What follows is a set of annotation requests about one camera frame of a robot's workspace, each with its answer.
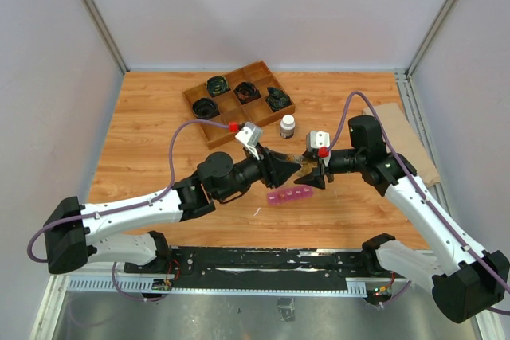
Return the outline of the clear capsule bottle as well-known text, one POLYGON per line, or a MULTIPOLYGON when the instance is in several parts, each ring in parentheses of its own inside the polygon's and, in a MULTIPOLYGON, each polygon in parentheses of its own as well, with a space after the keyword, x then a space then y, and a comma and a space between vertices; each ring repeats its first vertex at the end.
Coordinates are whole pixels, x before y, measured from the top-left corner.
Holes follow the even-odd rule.
POLYGON ((309 158, 304 155, 295 155, 293 161, 300 165, 300 169, 295 173, 298 178, 310 174, 318 163, 316 158, 309 158))

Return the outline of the pink weekly pill organizer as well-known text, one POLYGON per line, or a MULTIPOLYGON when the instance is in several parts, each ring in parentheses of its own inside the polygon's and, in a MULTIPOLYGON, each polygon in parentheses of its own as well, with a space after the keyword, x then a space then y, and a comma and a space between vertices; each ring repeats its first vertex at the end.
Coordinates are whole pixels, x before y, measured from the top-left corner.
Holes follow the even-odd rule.
POLYGON ((310 186, 293 186, 284 189, 278 189, 267 193, 266 200, 269 205, 281 205, 284 203, 299 201, 313 196, 313 190, 310 186))

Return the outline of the white cap pill bottle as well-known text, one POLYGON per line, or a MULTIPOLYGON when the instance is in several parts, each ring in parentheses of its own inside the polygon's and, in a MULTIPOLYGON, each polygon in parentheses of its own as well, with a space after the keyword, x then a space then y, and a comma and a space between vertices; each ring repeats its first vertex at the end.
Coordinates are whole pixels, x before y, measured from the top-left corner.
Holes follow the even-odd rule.
POLYGON ((292 115, 284 115, 280 121, 280 136, 284 139, 290 139, 294 136, 296 121, 292 115))

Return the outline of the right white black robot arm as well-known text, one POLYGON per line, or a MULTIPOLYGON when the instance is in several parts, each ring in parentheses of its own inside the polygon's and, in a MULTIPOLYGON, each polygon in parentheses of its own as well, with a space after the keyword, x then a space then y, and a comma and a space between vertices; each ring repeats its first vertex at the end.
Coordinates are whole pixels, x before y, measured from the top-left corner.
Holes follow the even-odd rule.
POLYGON ((323 189, 337 174, 361 174, 404 213, 432 251, 425 256, 390 234, 380 234, 363 244, 362 269, 369 276, 395 272, 415 283, 455 323, 493 311, 509 292, 508 258, 501 251, 488 252, 442 208, 374 116, 351 118, 348 128, 351 148, 343 150, 334 149, 327 132, 307 134, 304 157, 313 168, 297 183, 323 189))

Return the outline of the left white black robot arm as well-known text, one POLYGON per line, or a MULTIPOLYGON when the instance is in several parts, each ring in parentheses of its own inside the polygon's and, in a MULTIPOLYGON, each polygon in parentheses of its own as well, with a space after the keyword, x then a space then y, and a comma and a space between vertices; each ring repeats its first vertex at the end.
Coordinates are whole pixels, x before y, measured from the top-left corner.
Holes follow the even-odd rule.
POLYGON ((165 271, 171 262, 164 239, 155 234, 129 236, 129 230, 198 219, 245 195, 252 184, 269 189, 284 185, 301 166, 267 148, 260 157, 234 162, 214 152, 189 177, 168 190, 103 205, 82 205, 77 197, 60 201, 45 223, 48 270, 74 272, 90 262, 124 262, 165 271))

